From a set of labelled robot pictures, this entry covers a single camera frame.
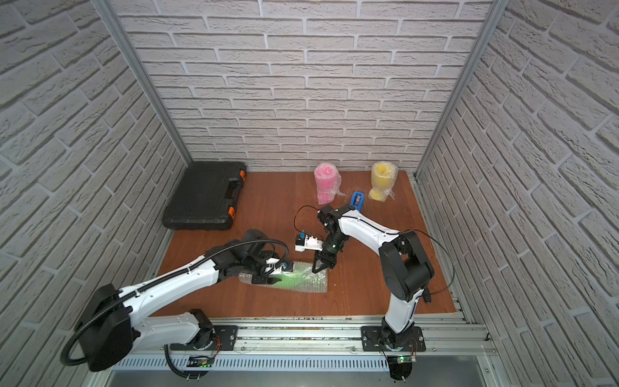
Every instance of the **black cable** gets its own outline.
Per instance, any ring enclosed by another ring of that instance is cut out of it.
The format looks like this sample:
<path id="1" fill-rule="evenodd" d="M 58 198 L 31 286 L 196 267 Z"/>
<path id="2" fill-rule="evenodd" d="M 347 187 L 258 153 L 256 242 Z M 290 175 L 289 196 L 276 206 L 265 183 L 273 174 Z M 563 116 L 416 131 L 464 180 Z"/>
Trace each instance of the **black cable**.
<path id="1" fill-rule="evenodd" d="M 451 280 L 449 281 L 449 284 L 437 292 L 429 293 L 426 295 L 434 295 L 434 294 L 443 293 L 445 290 L 449 289 L 449 287 L 454 283 L 454 279 L 456 279 L 456 267 L 454 266 L 454 261 L 451 260 L 451 255 L 449 255 L 449 252 L 447 251 L 445 246 L 443 246 L 438 240 L 434 239 L 433 237 L 429 236 L 427 233 L 421 230 L 417 230 L 416 228 L 414 228 L 413 231 L 420 232 L 424 234 L 426 237 L 432 239 L 437 245 L 439 245 L 443 249 L 443 251 L 447 254 L 447 258 L 449 258 L 449 264 L 451 265 Z"/>
<path id="2" fill-rule="evenodd" d="M 399 233 L 399 232 L 397 232 L 397 233 L 396 233 L 396 232 L 385 232 L 385 231 L 381 230 L 380 228 L 376 227 L 375 225 L 373 225 L 372 223 L 369 223 L 369 222 L 367 222 L 367 221 L 365 221 L 365 220 L 363 220 L 363 219 L 360 219 L 360 218 L 357 218 L 357 217 L 354 217 L 354 216 L 344 216 L 344 215 L 343 215 L 342 217 L 343 217 L 343 218 L 350 218 L 350 219 L 356 219 L 356 220 L 359 220 L 359 221 L 361 221 L 361 222 L 363 222 L 363 223 L 365 223 L 365 224 L 369 225 L 370 227 L 373 227 L 373 228 L 375 228 L 376 230 L 378 230 L 378 231 L 380 231 L 380 232 L 383 232 L 383 233 L 384 233 L 384 234 L 386 234 L 386 235 L 400 235 L 400 233 Z M 439 246 L 443 249 L 443 251 L 447 254 L 447 258 L 449 258 L 449 263 L 450 263 L 450 265 L 451 265 L 451 280 L 449 281 L 449 285 L 447 285 L 445 288 L 443 288 L 443 289 L 441 289 L 441 290 L 439 290 L 439 291 L 437 291 L 437 292 L 433 292 L 433 293 L 426 294 L 426 295 L 435 295 L 435 294 L 443 293 L 445 290 L 449 289 L 449 287 L 450 287 L 450 286 L 454 283 L 454 279 L 456 279 L 456 267 L 454 266 L 454 261 L 452 261 L 452 260 L 451 260 L 451 256 L 449 255 L 449 252 L 447 251 L 447 249 L 445 248 L 445 246 L 443 246 L 443 245 L 442 245 L 442 244 L 441 244 L 438 240 L 436 240 L 436 239 L 434 239 L 433 237 L 429 236 L 429 234 L 427 234 L 426 232 L 421 231 L 421 230 L 418 230 L 417 228 L 413 228 L 411 231 L 420 232 L 420 233 L 424 234 L 426 237 L 428 237 L 428 238 L 432 239 L 432 240 L 433 240 L 433 241 L 434 241 L 437 245 L 439 245 Z"/>
<path id="3" fill-rule="evenodd" d="M 309 204 L 305 204 L 304 206 L 299 207 L 299 209 L 297 210 L 297 213 L 295 214 L 295 218 L 292 220 L 292 224 L 295 226 L 295 230 L 301 233 L 305 233 L 305 231 L 301 231 L 297 228 L 297 215 L 299 214 L 299 211 L 301 211 L 305 207 L 312 207 L 313 209 L 316 210 L 316 212 L 320 211 L 318 208 L 314 206 L 310 206 Z M 322 235 L 318 235 L 318 236 L 321 238 L 321 240 L 324 240 L 324 237 Z"/>
<path id="4" fill-rule="evenodd" d="M 165 355 L 165 362 L 168 364 L 168 367 L 170 368 L 170 370 L 184 379 L 200 379 L 201 377 L 203 377 L 204 375 L 208 373 L 208 371 L 184 372 L 184 371 L 179 370 L 172 362 L 172 358 L 170 357 L 170 348 L 168 347 L 168 344 L 165 344 L 163 346 L 163 354 Z"/>
<path id="5" fill-rule="evenodd" d="M 72 359 L 70 357 L 70 352 L 73 349 L 74 345 L 76 344 L 77 340 L 79 340 L 79 338 L 81 337 L 81 335 L 84 334 L 84 332 L 86 332 L 86 330 L 88 330 L 88 328 L 90 328 L 97 320 L 99 320 L 102 316 L 105 316 L 108 312 L 110 312 L 112 309 L 116 308 L 118 305 L 122 304 L 123 302 L 125 302 L 126 300 L 129 300 L 132 297 L 135 297 L 137 294 L 141 294 L 143 292 L 145 292 L 146 290 L 149 290 L 152 287 L 155 287 L 165 281 L 167 281 L 168 279 L 172 279 L 174 277 L 178 277 L 181 274 L 189 274 L 192 270 L 194 270 L 195 268 L 197 268 L 198 266 L 200 266 L 201 264 L 205 263 L 206 261 L 208 261 L 209 259 L 213 258 L 214 256 L 217 256 L 221 253 L 223 253 L 224 251 L 228 251 L 230 249 L 233 249 L 235 247 L 239 247 L 239 246 L 243 246 L 243 245 L 248 245 L 250 243 L 256 243 L 256 242 L 264 242 L 264 243 L 275 243 L 276 245 L 280 245 L 284 248 L 285 253 L 284 253 L 284 257 L 282 259 L 280 259 L 281 261 L 286 261 L 286 259 L 288 258 L 288 253 L 290 252 L 288 250 L 288 246 L 277 239 L 254 239 L 254 240 L 247 240 L 247 241 L 242 241 L 242 242 L 237 242 L 234 243 L 230 246 L 226 246 L 223 249 L 209 255 L 208 257 L 204 257 L 202 259 L 200 259 L 198 262 L 194 263 L 193 265 L 177 270 L 177 271 L 173 271 L 163 277 L 160 277 L 158 279 L 155 279 L 149 283 L 147 283 L 146 285 L 143 285 L 142 287 L 139 287 L 137 290 L 133 290 L 132 292 L 127 293 L 126 295 L 122 296 L 121 298 L 117 299 L 116 301 L 114 301 L 113 303 L 109 304 L 107 307 L 101 309 L 97 314 L 95 314 L 94 316 L 92 316 L 92 318 L 90 320 L 88 320 L 85 324 L 81 325 L 79 328 L 76 329 L 75 333 L 73 334 L 73 336 L 71 336 L 69 338 L 69 340 L 65 343 L 62 351 L 60 352 L 60 362 L 64 365 L 80 365 L 83 364 L 87 361 L 86 357 L 81 357 L 79 359 Z"/>
<path id="6" fill-rule="evenodd" d="M 378 350 L 380 352 L 383 353 L 383 356 L 385 356 L 385 362 L 387 363 L 387 367 L 389 366 L 389 359 L 387 359 L 387 355 L 385 355 L 385 351 L 383 350 L 383 347 L 381 347 L 381 344 L 385 344 L 383 340 L 379 340 L 378 341 Z"/>

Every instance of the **black mounting plate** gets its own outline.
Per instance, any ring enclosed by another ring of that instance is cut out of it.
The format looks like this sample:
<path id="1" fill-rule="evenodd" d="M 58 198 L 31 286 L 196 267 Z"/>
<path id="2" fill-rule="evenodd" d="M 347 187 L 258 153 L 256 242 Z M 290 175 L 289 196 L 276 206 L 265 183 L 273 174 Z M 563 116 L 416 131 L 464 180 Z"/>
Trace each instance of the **black mounting plate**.
<path id="1" fill-rule="evenodd" d="M 391 348 L 380 343 L 381 327 L 380 326 L 362 326 L 361 327 L 361 343 L 363 343 L 363 350 L 365 352 L 380 352 L 383 351 L 385 355 L 389 354 L 410 354 L 414 352 L 425 352 L 425 340 L 423 338 L 422 329 L 418 326 L 411 328 L 409 343 L 406 343 L 400 350 L 392 350 Z"/>
<path id="2" fill-rule="evenodd" d="M 234 344 L 236 343 L 236 333 L 238 332 L 238 327 L 236 325 L 213 325 L 213 329 L 215 330 L 215 334 L 219 336 L 219 339 L 222 342 L 222 348 L 220 350 L 233 350 Z M 203 351 L 212 351 L 215 349 L 217 343 L 215 341 L 211 342 L 211 344 L 202 349 Z M 187 344 L 170 344 L 171 350 L 196 350 L 194 347 Z"/>

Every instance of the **bubble wrap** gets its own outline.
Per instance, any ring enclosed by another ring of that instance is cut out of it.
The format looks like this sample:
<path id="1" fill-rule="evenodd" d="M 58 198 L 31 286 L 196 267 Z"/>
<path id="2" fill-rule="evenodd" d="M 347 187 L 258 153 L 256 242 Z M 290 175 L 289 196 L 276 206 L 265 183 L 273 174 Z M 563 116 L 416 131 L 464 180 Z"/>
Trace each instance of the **bubble wrap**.
<path id="1" fill-rule="evenodd" d="M 340 193 L 342 175 L 337 167 L 331 163 L 320 163 L 314 170 L 316 188 L 318 189 L 318 204 L 327 204 L 335 199 L 335 194 Z"/>
<path id="2" fill-rule="evenodd" d="M 281 281 L 273 285 L 256 285 L 272 287 L 273 289 L 291 290 L 292 292 L 301 293 L 326 293 L 327 292 L 327 271 L 323 270 L 319 273 L 311 272 L 311 263 L 295 262 L 293 272 L 283 272 L 272 276 L 279 278 Z M 251 283 L 251 274 L 241 273 L 238 279 L 244 284 Z"/>
<path id="3" fill-rule="evenodd" d="M 380 161 L 372 165 L 372 189 L 370 198 L 384 202 L 391 194 L 391 189 L 396 183 L 397 167 L 395 164 Z"/>

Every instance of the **white robotic arm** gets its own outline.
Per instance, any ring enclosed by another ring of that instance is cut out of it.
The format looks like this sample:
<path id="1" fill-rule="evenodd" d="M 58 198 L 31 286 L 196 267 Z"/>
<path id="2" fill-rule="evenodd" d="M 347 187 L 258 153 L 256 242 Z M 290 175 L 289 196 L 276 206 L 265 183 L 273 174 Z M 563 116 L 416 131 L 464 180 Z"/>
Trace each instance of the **white robotic arm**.
<path id="1" fill-rule="evenodd" d="M 267 245 L 283 246 L 284 256 L 280 258 L 274 250 L 266 250 Z M 187 294 L 240 273 L 251 274 L 253 284 L 273 284 L 277 281 L 274 274 L 293 270 L 287 256 L 284 242 L 269 239 L 258 230 L 248 230 L 242 240 L 212 248 L 152 280 L 119 290 L 111 284 L 100 287 L 84 308 L 75 334 L 61 351 L 61 362 L 88 362 L 89 369 L 97 372 L 137 350 L 173 343 L 203 349 L 212 342 L 214 330 L 201 310 L 177 316 L 149 316 Z M 69 354 L 78 340 L 85 356 L 72 359 Z"/>
<path id="2" fill-rule="evenodd" d="M 316 250 L 314 272 L 333 268 L 337 253 L 349 237 L 372 249 L 381 259 L 383 276 L 391 291 L 389 309 L 384 317 L 385 340 L 398 346 L 413 326 L 413 314 L 420 297 L 427 293 L 434 269 L 413 231 L 399 232 L 365 217 L 354 207 L 333 209 L 325 206 L 318 219 L 329 233 L 324 242 L 304 235 L 297 238 L 297 251 Z M 406 261 L 402 255 L 408 255 Z"/>

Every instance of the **brick wall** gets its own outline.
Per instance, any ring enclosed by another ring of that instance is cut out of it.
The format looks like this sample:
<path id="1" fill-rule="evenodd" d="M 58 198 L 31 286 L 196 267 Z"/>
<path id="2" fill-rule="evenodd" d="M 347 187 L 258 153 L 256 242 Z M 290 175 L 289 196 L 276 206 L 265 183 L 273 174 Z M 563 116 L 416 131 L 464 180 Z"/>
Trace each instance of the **brick wall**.
<path id="1" fill-rule="evenodd" d="M 490 1 L 114 0 L 195 159 L 413 172 Z"/>
<path id="2" fill-rule="evenodd" d="M 511 0 L 419 179 L 514 385 L 619 381 L 618 10 Z"/>
<path id="3" fill-rule="evenodd" d="M 184 164 L 90 2 L 3 2 L 0 53 L 0 385 L 80 386 L 59 349 L 149 274 Z"/>

